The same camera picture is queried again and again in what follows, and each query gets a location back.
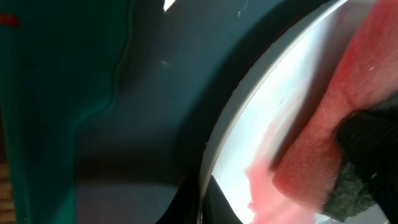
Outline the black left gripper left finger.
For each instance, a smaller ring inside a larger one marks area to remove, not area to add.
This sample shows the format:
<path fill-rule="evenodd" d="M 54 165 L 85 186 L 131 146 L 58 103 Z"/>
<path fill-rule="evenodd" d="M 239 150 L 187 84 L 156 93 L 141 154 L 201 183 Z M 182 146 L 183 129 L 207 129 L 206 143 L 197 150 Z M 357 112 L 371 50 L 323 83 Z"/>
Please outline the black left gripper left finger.
<path fill-rule="evenodd" d="M 155 224 L 196 224 L 199 189 L 196 177 L 187 177 Z"/>

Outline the light blue plate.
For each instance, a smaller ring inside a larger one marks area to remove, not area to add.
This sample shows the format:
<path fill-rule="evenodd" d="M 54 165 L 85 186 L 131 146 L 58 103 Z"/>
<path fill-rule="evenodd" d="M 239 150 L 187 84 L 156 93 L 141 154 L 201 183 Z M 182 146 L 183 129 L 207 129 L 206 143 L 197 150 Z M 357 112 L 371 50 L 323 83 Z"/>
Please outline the light blue plate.
<path fill-rule="evenodd" d="M 332 1 L 304 17 L 253 65 L 227 102 L 205 149 L 200 209 L 211 176 L 242 223 L 254 223 L 248 177 L 254 161 L 276 161 L 314 114 L 348 46 L 376 1 Z M 396 223 L 380 203 L 343 222 Z"/>

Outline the red sponge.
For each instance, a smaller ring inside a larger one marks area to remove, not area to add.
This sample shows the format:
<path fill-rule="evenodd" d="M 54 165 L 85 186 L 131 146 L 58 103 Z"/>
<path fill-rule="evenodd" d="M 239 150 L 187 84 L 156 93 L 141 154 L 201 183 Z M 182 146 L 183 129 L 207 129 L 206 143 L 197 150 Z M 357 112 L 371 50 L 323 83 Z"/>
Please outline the red sponge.
<path fill-rule="evenodd" d="M 373 4 L 295 141 L 248 177 L 254 223 L 343 222 L 378 203 L 397 221 L 397 0 Z"/>

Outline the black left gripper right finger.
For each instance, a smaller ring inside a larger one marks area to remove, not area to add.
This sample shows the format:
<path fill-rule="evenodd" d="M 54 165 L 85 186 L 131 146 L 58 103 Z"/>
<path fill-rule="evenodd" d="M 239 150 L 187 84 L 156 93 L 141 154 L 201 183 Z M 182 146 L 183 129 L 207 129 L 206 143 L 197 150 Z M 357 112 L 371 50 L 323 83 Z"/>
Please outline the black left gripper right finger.
<path fill-rule="evenodd" d="M 211 176 L 201 208 L 202 224 L 243 224 Z"/>

